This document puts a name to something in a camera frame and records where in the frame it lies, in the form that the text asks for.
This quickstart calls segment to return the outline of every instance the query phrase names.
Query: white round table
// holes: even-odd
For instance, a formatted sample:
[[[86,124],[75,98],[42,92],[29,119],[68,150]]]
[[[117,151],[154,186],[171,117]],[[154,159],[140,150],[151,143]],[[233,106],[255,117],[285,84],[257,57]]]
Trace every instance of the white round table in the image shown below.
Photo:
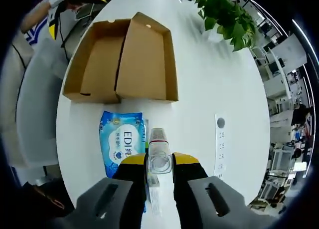
[[[165,129],[171,152],[196,157],[208,176],[213,176],[215,166],[215,114],[225,115],[228,151],[223,180],[250,203],[266,170],[270,123],[263,83],[249,49],[232,52],[225,41],[207,42],[199,31],[203,21],[197,8],[188,1],[112,0],[95,21],[132,18],[138,11],[171,30],[179,101],[124,99],[117,105],[85,104],[60,94],[57,152],[73,204],[106,176],[99,141],[104,110],[142,112],[150,128]]]

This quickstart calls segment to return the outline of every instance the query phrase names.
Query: white chair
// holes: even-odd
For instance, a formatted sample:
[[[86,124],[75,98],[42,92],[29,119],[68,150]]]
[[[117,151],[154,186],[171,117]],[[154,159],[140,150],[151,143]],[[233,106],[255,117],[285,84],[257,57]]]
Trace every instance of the white chair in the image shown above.
[[[279,186],[273,182],[267,181],[263,191],[260,194],[260,199],[273,199],[279,189]]]
[[[62,79],[63,50],[44,39],[28,65],[16,109],[20,151],[28,167],[58,164],[55,127]]]
[[[282,149],[275,149],[270,171],[287,172],[291,165],[293,154],[294,149],[292,147],[284,146]]]

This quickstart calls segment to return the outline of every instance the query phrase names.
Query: cardboard box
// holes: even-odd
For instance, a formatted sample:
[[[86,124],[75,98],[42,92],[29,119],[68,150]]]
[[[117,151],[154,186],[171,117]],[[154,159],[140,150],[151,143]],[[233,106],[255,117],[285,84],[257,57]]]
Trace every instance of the cardboard box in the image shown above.
[[[63,95],[105,104],[121,98],[178,101],[170,30],[140,12],[94,23],[75,52]]]

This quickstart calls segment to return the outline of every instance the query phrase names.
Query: clear plastic bottle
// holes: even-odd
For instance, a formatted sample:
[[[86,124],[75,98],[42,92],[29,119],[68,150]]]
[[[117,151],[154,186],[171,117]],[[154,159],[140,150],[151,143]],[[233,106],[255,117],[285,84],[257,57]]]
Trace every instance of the clear plastic bottle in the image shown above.
[[[171,172],[172,157],[163,128],[152,128],[149,143],[148,170],[154,174]]]

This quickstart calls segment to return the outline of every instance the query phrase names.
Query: blue package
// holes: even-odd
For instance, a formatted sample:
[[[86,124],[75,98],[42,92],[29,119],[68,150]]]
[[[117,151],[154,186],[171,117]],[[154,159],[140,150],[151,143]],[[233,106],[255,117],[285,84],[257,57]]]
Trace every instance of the blue package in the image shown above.
[[[300,140],[300,132],[295,133],[296,142]]]
[[[100,144],[106,176],[111,178],[121,161],[145,152],[145,130],[142,113],[104,111],[100,122]]]

